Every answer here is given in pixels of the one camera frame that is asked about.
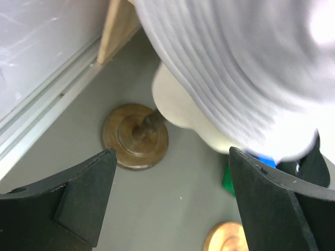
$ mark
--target wooden panel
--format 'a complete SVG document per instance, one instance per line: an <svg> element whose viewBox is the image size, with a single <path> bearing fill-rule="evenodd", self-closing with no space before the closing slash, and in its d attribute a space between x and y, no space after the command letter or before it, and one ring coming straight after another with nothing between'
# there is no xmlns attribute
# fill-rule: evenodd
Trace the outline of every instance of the wooden panel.
<svg viewBox="0 0 335 251"><path fill-rule="evenodd" d="M139 29L133 4L128 0L111 0L98 53L98 63L107 63Z"/></svg>

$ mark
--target white wall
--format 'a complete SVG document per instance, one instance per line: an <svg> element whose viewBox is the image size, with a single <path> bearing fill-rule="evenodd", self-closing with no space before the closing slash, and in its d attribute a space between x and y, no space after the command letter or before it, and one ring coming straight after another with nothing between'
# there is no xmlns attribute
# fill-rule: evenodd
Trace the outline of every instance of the white wall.
<svg viewBox="0 0 335 251"><path fill-rule="evenodd" d="M0 1L0 121L101 34L109 0Z"/></svg>

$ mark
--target gray surface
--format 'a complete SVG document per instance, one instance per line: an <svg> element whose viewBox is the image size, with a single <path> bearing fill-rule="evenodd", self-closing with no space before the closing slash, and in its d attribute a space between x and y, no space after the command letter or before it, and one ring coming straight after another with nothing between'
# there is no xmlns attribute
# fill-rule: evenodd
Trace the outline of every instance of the gray surface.
<svg viewBox="0 0 335 251"><path fill-rule="evenodd" d="M141 31L0 182L0 192L71 167L102 150L101 128L117 106L154 108L151 80L159 58ZM152 169L117 168L96 250L201 251L217 223L240 221L221 187L226 162L193 131L167 125L170 145Z"/></svg>

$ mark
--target green object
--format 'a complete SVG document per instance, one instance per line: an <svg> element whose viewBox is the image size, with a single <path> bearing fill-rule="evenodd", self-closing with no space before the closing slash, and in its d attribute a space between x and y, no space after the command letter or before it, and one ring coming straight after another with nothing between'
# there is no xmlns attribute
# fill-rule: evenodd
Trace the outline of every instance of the green object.
<svg viewBox="0 0 335 251"><path fill-rule="evenodd" d="M222 187L235 197L235 191L234 191L234 186L232 185L229 164L225 171L224 180L222 181Z"/></svg>

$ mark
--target brown wooden disc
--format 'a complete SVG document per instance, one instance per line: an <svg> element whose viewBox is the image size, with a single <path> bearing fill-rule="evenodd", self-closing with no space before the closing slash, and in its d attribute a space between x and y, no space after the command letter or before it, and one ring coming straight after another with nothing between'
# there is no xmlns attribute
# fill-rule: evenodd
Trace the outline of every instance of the brown wooden disc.
<svg viewBox="0 0 335 251"><path fill-rule="evenodd" d="M206 237L204 251L248 251L242 225L227 222L215 226Z"/></svg>
<svg viewBox="0 0 335 251"><path fill-rule="evenodd" d="M133 137L134 128L141 125L152 109L129 104L116 108L107 117L103 126L102 142L105 148L116 151L118 165L140 170L156 165L166 154L169 135L166 126L148 134L142 140Z"/></svg>

